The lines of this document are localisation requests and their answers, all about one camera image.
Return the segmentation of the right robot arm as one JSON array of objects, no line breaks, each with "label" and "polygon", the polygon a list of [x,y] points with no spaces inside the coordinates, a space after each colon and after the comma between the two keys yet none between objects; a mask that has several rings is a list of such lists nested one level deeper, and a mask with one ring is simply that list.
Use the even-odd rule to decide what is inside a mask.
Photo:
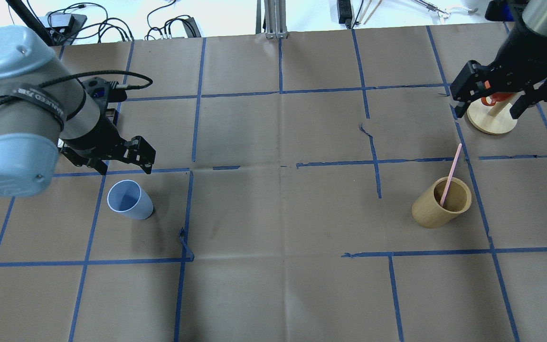
[{"label": "right robot arm", "polygon": [[488,65],[467,61],[450,85],[456,117],[473,102],[497,93],[519,93],[510,109],[518,119],[529,107],[547,102],[547,0],[531,0]]}]

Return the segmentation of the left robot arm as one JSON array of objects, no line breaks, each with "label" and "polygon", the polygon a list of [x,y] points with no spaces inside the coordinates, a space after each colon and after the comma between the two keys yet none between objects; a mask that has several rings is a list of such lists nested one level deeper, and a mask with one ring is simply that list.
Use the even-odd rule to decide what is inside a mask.
[{"label": "left robot arm", "polygon": [[0,27],[0,197],[44,192],[61,154],[100,175],[107,161],[150,174],[156,150],[141,136],[123,139],[107,112],[152,83],[130,71],[71,74],[30,28]]}]

